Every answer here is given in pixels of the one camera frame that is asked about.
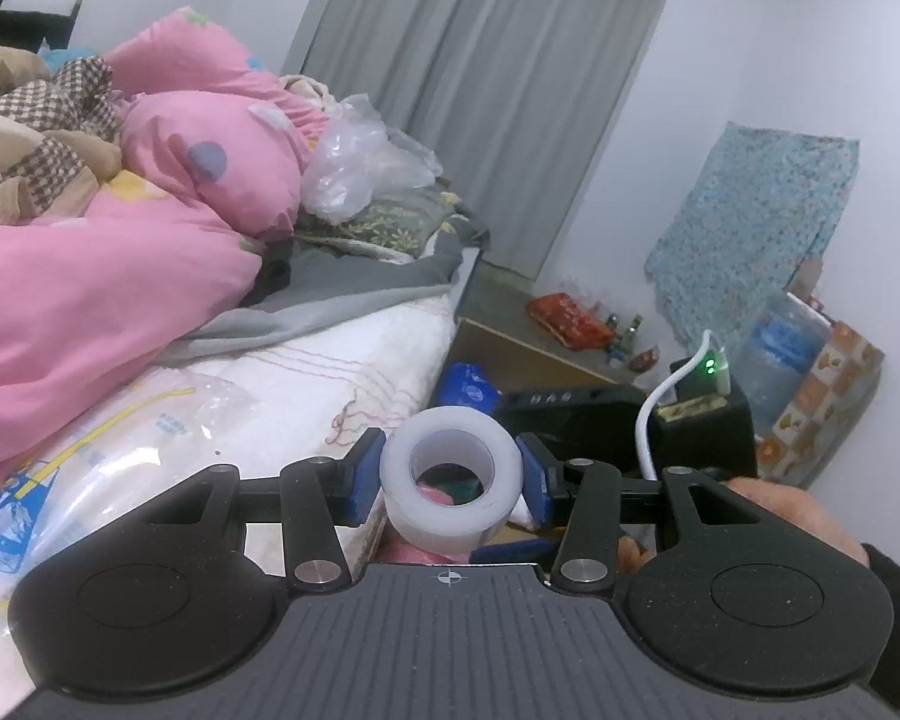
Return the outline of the blue floral cloth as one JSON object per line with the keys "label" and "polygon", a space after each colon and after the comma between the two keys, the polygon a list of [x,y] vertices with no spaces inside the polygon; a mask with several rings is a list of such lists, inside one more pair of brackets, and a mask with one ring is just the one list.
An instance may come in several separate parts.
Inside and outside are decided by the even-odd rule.
{"label": "blue floral cloth", "polygon": [[656,310],[685,349],[738,348],[758,310],[831,242],[860,144],[730,122],[645,260]]}

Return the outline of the green patterned pillow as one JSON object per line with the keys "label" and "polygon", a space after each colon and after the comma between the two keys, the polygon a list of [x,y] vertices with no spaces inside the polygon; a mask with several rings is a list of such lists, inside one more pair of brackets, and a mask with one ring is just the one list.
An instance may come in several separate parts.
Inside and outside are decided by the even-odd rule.
{"label": "green patterned pillow", "polygon": [[386,262],[409,262],[424,255],[427,243],[452,216],[464,216],[463,200],[440,184],[379,193],[356,216],[338,224],[301,213],[295,236],[345,254]]}

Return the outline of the pink duvet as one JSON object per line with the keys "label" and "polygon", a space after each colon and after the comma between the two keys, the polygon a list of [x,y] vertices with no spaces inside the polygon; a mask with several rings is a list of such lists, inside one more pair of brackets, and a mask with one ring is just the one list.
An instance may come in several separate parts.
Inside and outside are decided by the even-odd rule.
{"label": "pink duvet", "polygon": [[326,117],[179,8],[102,57],[123,166],[84,215],[0,226],[0,484],[290,238]]}

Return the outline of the clear plastic bag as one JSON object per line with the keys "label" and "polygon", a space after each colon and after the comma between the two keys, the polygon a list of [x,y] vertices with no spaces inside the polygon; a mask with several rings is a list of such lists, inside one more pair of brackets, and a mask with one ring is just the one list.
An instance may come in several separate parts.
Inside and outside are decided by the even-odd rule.
{"label": "clear plastic bag", "polygon": [[329,111],[302,177],[302,210],[338,226],[377,193],[429,187],[441,175],[432,149],[390,127],[367,94],[352,94]]}

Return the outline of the white tape roll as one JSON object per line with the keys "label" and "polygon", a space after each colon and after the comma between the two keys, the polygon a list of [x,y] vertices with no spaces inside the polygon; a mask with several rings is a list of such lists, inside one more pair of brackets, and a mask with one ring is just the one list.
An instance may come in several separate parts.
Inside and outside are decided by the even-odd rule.
{"label": "white tape roll", "polygon": [[464,556],[504,527],[523,488],[515,439],[466,406],[421,411],[383,446],[380,486],[391,527],[418,550]]}

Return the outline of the brown checkered blanket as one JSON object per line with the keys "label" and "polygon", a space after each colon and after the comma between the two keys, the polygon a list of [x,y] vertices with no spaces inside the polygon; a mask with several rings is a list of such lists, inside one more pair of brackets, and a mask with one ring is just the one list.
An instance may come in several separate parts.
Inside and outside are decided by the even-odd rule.
{"label": "brown checkered blanket", "polygon": [[0,226],[80,216],[121,171],[112,69],[77,57],[50,70],[0,46]]}

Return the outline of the patterned covered stand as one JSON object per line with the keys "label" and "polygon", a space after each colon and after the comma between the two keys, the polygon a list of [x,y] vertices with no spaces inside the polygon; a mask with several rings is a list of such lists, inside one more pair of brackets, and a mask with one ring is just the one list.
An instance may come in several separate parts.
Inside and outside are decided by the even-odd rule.
{"label": "patterned covered stand", "polygon": [[831,338],[756,449],[759,476],[806,489],[859,424],[880,385],[884,353],[848,323]]}

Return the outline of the grey curtain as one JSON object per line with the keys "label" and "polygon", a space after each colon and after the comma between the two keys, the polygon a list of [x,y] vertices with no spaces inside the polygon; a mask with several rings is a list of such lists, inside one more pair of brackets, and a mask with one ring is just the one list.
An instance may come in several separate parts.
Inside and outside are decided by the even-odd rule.
{"label": "grey curtain", "polygon": [[493,262],[534,278],[664,3],[328,0],[302,68],[429,146]]}

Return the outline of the red snack bag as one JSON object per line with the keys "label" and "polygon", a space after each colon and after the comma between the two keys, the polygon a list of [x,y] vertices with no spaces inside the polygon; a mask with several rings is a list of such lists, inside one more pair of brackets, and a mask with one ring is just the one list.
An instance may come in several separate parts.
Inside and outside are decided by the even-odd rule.
{"label": "red snack bag", "polygon": [[553,293],[532,299],[526,304],[526,314],[571,351],[606,348],[616,338],[614,330],[571,294]]}

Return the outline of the large water bottle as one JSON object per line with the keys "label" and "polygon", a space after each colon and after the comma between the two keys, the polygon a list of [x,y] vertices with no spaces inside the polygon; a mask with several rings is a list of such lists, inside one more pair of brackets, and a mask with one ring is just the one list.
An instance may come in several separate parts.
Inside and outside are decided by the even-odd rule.
{"label": "large water bottle", "polygon": [[762,434],[792,401],[831,338],[831,322],[784,291],[772,296],[731,361],[731,373]]}

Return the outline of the blue pack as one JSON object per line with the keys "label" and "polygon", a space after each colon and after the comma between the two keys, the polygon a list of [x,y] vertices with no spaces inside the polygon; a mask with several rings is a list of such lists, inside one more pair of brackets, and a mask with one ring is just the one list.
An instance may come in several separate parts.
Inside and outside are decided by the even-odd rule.
{"label": "blue pack", "polygon": [[440,379],[432,398],[436,406],[466,406],[492,413],[502,392],[486,377],[484,367],[469,362],[453,362]]}

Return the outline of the grey bed sheet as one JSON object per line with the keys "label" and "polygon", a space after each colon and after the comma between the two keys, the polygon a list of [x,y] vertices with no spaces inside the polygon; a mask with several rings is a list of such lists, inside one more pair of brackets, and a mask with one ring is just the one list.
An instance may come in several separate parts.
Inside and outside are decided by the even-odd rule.
{"label": "grey bed sheet", "polygon": [[482,249],[487,229],[468,213],[448,216],[409,262],[343,254],[324,245],[299,245],[287,259],[289,284],[258,304],[226,310],[172,341],[155,362],[183,366],[215,356],[266,348],[393,305],[450,293],[464,254]]}

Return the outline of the clear zip bag on bed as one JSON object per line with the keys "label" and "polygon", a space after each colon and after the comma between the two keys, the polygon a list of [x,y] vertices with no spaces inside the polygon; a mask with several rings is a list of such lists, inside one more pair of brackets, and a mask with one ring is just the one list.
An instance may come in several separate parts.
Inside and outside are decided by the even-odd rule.
{"label": "clear zip bag on bed", "polygon": [[154,369],[59,431],[0,486],[0,608],[40,562],[219,463],[255,406],[224,379]]}

